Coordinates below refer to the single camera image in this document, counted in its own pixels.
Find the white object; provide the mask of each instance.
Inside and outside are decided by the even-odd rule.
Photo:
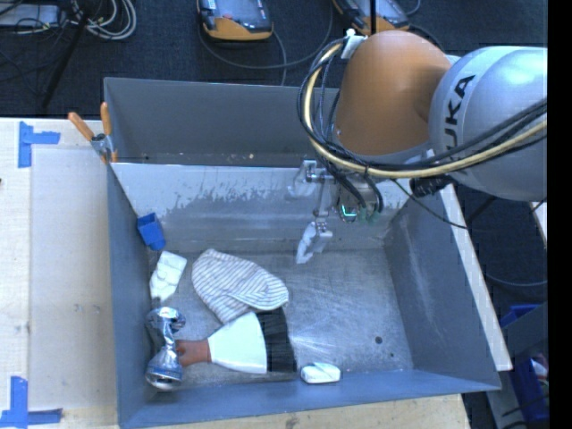
[[[193,263],[195,291],[223,324],[252,308],[274,310],[286,304],[284,282],[260,265],[208,249]]]
[[[265,337],[254,312],[236,318],[208,337],[211,362],[249,374],[265,374]]]
[[[332,236],[332,231],[320,229],[315,221],[308,224],[298,244],[296,264],[305,264],[314,253],[321,253]]]
[[[302,367],[300,372],[302,380],[309,384],[334,383],[341,377],[338,367],[325,362],[315,362],[309,366]]]
[[[177,285],[187,265],[187,259],[170,251],[163,251],[157,262],[157,267],[151,275],[149,288],[152,299],[164,302],[177,290]]]
[[[358,49],[358,46],[361,45],[367,38],[363,35],[356,35],[356,31],[353,29],[347,29],[346,36],[347,42],[341,53],[342,59],[349,59],[354,54],[354,51]]]

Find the striped oven mitt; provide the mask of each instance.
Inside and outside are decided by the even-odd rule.
[[[223,323],[252,309],[269,311],[286,304],[288,289],[260,265],[208,249],[192,267],[195,291]]]

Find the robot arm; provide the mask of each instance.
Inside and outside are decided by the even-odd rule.
[[[315,63],[306,92],[329,50]],[[341,83],[332,136],[300,119],[317,153],[348,173],[455,180],[500,198],[546,198],[547,49],[492,46],[447,56],[402,30],[365,38]]]

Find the metal object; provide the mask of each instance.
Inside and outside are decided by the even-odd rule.
[[[80,131],[81,135],[91,143],[91,146],[99,154],[104,164],[107,164],[108,162],[117,162],[117,150],[115,149],[114,142],[111,138],[112,124],[106,102],[101,104],[100,112],[101,122],[104,126],[104,133],[100,133],[99,135],[96,135],[77,113],[68,113],[68,119]]]
[[[155,308],[147,314],[146,327],[156,354],[147,364],[145,378],[161,391],[172,391],[181,386],[182,366],[173,334],[185,323],[185,317],[175,308]]]

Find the gray bin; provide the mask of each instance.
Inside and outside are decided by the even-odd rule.
[[[316,197],[288,186],[314,153],[287,87],[105,79],[120,162],[108,170],[110,260],[121,427],[174,425],[387,400],[493,391],[500,380],[452,226],[382,183],[388,205],[374,225],[332,215],[333,239],[306,264],[299,240]],[[326,100],[333,99],[329,89]],[[443,194],[423,198],[446,216]],[[158,392],[144,373],[149,279],[160,251],[136,227],[156,213],[165,250],[188,265],[167,305],[187,318],[178,335],[220,326],[193,292],[192,262],[207,248],[243,257],[289,288],[284,311],[299,367],[338,366],[337,383],[311,385],[212,364],[185,370],[181,389]]]

